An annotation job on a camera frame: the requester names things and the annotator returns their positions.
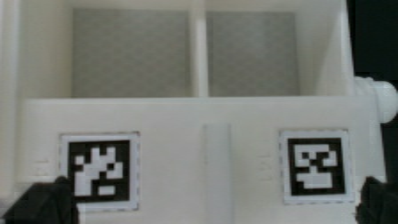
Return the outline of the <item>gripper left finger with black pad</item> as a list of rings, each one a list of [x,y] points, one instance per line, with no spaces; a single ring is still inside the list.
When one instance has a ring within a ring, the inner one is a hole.
[[[80,224],[72,181],[64,176],[31,186],[0,216],[0,224]]]

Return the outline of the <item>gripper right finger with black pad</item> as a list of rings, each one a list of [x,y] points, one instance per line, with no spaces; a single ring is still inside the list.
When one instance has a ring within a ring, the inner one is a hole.
[[[398,184],[367,178],[361,203],[356,207],[358,224],[398,224]]]

